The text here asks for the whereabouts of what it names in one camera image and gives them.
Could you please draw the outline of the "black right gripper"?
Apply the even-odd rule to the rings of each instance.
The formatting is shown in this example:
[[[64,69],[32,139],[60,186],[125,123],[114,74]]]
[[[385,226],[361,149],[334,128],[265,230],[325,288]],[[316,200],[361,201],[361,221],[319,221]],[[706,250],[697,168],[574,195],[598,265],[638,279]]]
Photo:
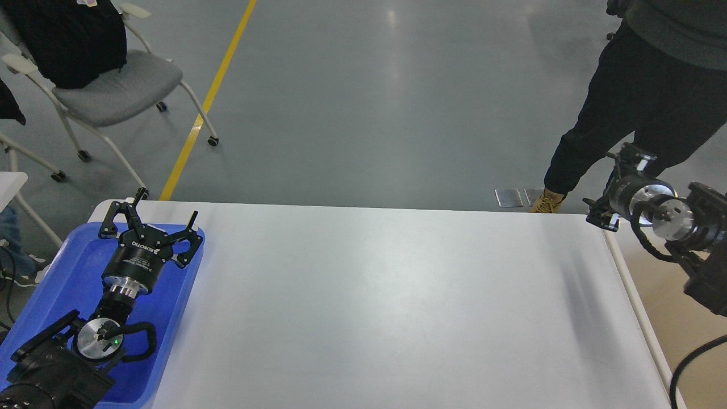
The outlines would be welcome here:
[[[616,232],[620,217],[631,221],[638,202],[648,202],[658,196],[677,197],[675,189],[659,179],[648,178],[642,173],[618,177],[611,174],[607,183],[607,196],[598,199],[583,198],[588,206],[585,220],[598,228]]]

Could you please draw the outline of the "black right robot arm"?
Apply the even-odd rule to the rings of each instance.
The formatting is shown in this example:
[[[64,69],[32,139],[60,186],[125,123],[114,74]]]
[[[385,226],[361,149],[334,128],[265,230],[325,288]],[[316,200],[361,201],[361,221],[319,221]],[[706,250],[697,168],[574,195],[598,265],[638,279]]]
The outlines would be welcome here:
[[[687,197],[643,174],[615,178],[602,197],[585,199],[586,220],[607,231],[629,223],[645,251],[678,264],[687,274],[684,293],[713,314],[726,314],[725,196],[691,183]]]

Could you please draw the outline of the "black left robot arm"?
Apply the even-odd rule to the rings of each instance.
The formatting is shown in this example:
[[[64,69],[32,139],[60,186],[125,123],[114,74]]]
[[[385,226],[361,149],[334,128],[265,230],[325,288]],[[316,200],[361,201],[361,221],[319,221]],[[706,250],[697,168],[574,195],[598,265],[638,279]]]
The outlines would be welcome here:
[[[202,261],[198,212],[144,223],[132,201],[76,228],[2,343],[3,408],[145,408]]]

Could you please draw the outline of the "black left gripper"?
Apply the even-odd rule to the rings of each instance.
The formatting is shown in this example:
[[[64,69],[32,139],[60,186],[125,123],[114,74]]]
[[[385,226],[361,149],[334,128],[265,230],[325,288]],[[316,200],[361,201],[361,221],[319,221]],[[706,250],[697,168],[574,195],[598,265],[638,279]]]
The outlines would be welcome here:
[[[185,227],[168,235],[156,226],[143,225],[137,213],[137,205],[148,198],[147,188],[139,188],[132,202],[112,201],[98,231],[100,239],[119,237],[120,242],[111,261],[102,273],[102,284],[109,289],[122,283],[137,282],[136,291],[148,295],[158,281],[164,264],[170,259],[180,269],[186,268],[202,246],[203,237],[193,228],[198,211],[194,210]],[[129,231],[120,235],[114,222],[117,215],[124,215]],[[188,243],[182,251],[175,251],[179,243]]]

